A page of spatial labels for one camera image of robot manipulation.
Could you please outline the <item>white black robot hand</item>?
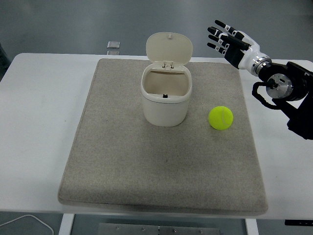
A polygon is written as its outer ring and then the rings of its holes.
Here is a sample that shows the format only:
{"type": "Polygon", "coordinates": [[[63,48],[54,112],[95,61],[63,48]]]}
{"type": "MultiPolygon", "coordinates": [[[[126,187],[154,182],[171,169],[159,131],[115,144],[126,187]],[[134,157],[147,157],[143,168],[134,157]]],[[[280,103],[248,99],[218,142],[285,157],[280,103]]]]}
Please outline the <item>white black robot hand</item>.
{"type": "Polygon", "coordinates": [[[255,74],[256,64],[268,56],[260,51],[260,46],[242,31],[215,20],[219,26],[209,27],[207,46],[223,55],[226,61],[237,69],[255,74]]]}

